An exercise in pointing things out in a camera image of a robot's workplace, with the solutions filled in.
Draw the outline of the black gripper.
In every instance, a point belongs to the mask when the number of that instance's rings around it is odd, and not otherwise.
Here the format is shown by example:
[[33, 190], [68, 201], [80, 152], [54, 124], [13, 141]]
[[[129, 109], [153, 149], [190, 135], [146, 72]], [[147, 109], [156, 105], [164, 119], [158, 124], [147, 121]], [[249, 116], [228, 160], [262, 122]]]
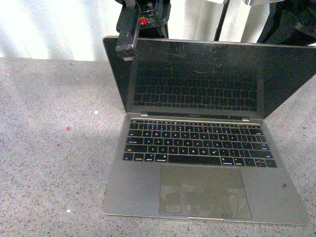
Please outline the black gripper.
[[117, 23], [119, 37], [116, 52], [124, 61], [135, 56], [138, 37], [167, 39], [169, 0], [119, 0], [122, 9]]

